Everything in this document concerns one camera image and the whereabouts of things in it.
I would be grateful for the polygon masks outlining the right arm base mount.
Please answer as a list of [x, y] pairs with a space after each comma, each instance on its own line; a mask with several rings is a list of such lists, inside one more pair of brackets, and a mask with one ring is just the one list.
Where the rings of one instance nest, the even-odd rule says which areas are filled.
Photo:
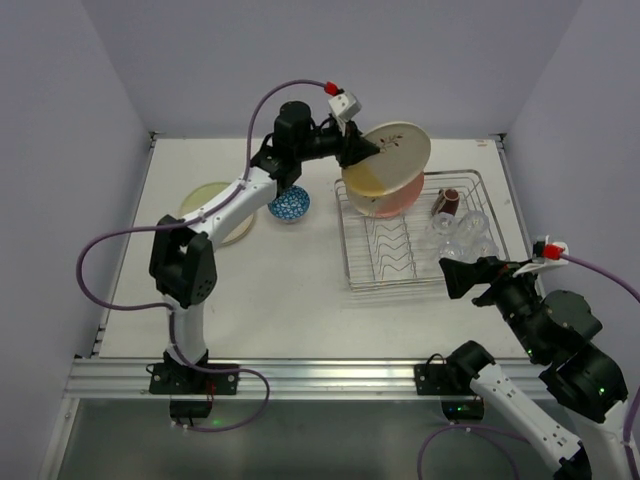
[[475, 341], [467, 341], [449, 356], [432, 354], [413, 367], [418, 396], [438, 396], [445, 418], [454, 423], [479, 422], [485, 414], [484, 400], [471, 390], [470, 382], [479, 377], [494, 357]]

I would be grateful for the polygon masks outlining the cream plate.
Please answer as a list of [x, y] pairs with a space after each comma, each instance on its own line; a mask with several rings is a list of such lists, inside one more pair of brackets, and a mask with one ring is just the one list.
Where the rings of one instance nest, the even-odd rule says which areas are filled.
[[374, 218], [390, 218], [402, 214], [419, 198], [424, 186], [424, 174], [417, 175], [401, 189], [378, 197], [364, 196], [346, 188], [350, 204], [361, 214]]
[[[178, 209], [178, 216], [183, 218], [192, 211], [202, 208], [214, 197], [224, 192], [229, 186], [229, 182], [211, 182], [199, 186], [184, 198]], [[225, 247], [240, 241], [250, 232], [255, 224], [255, 220], [254, 214], [248, 216], [220, 242], [220, 246]]]
[[424, 171], [431, 138], [409, 122], [381, 124], [363, 135], [379, 152], [342, 170], [347, 187], [359, 195], [380, 197], [407, 186]]

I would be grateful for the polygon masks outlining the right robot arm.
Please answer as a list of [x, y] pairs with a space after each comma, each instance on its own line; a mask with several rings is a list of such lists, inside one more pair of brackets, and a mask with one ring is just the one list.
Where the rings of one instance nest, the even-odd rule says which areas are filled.
[[539, 453], [556, 479], [636, 479], [639, 450], [632, 424], [639, 401], [631, 399], [622, 370], [592, 342], [601, 322], [586, 300], [568, 290], [541, 297], [537, 263], [483, 257], [474, 263], [444, 258], [450, 298], [476, 285], [487, 290], [473, 299], [494, 306], [534, 365], [547, 391], [571, 416], [568, 432], [508, 380], [498, 362], [469, 340], [445, 360], [446, 378], [492, 403]]

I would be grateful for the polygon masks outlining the blue patterned bowl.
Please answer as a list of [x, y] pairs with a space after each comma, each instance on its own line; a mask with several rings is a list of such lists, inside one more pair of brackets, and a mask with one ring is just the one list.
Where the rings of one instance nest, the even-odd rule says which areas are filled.
[[293, 185], [270, 202], [268, 210], [277, 220], [295, 223], [307, 214], [310, 205], [311, 199], [308, 192], [302, 187]]

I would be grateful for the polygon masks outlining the cream plate front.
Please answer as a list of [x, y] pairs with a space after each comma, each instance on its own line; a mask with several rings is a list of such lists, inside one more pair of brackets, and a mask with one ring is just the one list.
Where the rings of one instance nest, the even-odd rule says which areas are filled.
[[[229, 182], [211, 182], [199, 186], [184, 198], [178, 209], [178, 216], [183, 218], [192, 211], [202, 208], [214, 197], [224, 192], [229, 186]], [[240, 241], [250, 232], [255, 224], [255, 220], [254, 214], [248, 216], [220, 242], [220, 246], [225, 247]]]

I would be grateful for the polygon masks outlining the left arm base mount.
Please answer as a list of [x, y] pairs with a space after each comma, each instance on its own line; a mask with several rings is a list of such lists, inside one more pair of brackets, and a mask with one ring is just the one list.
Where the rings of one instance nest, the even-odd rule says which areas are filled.
[[212, 411], [216, 395], [236, 394], [237, 364], [209, 364], [208, 354], [205, 354], [196, 365], [205, 372], [181, 365], [164, 353], [161, 362], [148, 364], [145, 368], [150, 374], [149, 393], [171, 397], [169, 416], [174, 421], [193, 423], [196, 419], [205, 419]]

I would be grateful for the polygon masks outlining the cream plate back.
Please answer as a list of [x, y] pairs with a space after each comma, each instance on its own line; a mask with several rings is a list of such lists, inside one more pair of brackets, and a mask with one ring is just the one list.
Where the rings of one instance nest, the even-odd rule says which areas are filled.
[[424, 186], [424, 174], [417, 175], [401, 189], [378, 197], [364, 196], [346, 188], [350, 204], [361, 214], [374, 218], [390, 218], [402, 214], [419, 198]]

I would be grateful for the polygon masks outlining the dark red cup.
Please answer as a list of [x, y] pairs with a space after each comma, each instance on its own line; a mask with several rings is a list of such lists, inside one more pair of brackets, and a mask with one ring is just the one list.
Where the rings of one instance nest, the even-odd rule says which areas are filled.
[[459, 207], [460, 194], [454, 188], [440, 189], [431, 207], [431, 215], [446, 213], [455, 216]]

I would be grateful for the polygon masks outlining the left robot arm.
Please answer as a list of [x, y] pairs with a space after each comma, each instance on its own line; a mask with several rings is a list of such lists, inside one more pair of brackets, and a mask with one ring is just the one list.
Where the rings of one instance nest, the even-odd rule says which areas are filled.
[[203, 303], [217, 282], [214, 252], [221, 241], [291, 187], [303, 162], [335, 157], [340, 166], [350, 167], [378, 153], [353, 120], [361, 109], [354, 96], [332, 97], [329, 108], [325, 123], [316, 126], [306, 103], [285, 103], [241, 177], [185, 218], [159, 221], [149, 273], [169, 305], [167, 353], [177, 364], [200, 369], [208, 353]]

